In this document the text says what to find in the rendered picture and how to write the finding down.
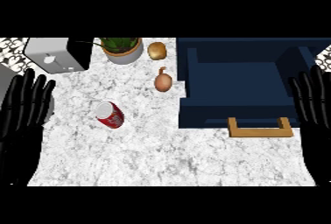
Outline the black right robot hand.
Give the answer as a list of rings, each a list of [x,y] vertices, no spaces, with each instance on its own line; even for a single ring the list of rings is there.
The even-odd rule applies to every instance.
[[[331,73],[319,65],[291,77],[294,108],[300,122],[304,166],[316,186],[331,187]]]

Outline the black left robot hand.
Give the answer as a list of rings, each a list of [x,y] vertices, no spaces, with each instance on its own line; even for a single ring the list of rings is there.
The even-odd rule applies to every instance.
[[[54,86],[32,68],[10,81],[0,108],[0,187],[26,186],[35,174]]]

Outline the red can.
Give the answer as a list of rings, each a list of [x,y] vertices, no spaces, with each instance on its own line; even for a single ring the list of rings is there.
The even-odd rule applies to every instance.
[[[109,128],[117,129],[124,123],[124,114],[111,101],[97,105],[96,118]]]

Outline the navy blue drawer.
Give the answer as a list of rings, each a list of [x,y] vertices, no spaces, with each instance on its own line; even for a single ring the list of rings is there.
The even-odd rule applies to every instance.
[[[187,54],[183,128],[223,128],[229,117],[242,128],[273,128],[279,117],[300,126],[288,79],[315,64],[306,47],[286,49],[275,62],[207,63],[198,61],[195,49]]]

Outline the grey toaster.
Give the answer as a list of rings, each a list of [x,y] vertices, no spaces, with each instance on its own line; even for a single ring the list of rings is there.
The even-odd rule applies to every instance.
[[[93,38],[29,38],[23,55],[49,74],[88,70]]]

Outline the navy blue cabinet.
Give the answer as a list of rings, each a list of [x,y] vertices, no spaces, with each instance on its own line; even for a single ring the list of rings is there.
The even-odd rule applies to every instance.
[[[177,80],[186,80],[189,49],[199,62],[275,62],[291,47],[316,56],[329,45],[331,38],[176,38]]]

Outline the potted green plant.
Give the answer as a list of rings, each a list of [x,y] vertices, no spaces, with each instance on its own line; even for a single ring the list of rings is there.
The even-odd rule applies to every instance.
[[[108,60],[118,65],[133,63],[143,51],[142,38],[100,38],[100,43],[93,43],[103,50]]]

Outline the brown potato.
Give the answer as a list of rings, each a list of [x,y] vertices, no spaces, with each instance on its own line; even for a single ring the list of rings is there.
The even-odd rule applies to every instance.
[[[148,47],[148,54],[152,60],[164,60],[167,57],[165,45],[161,42],[153,42]]]

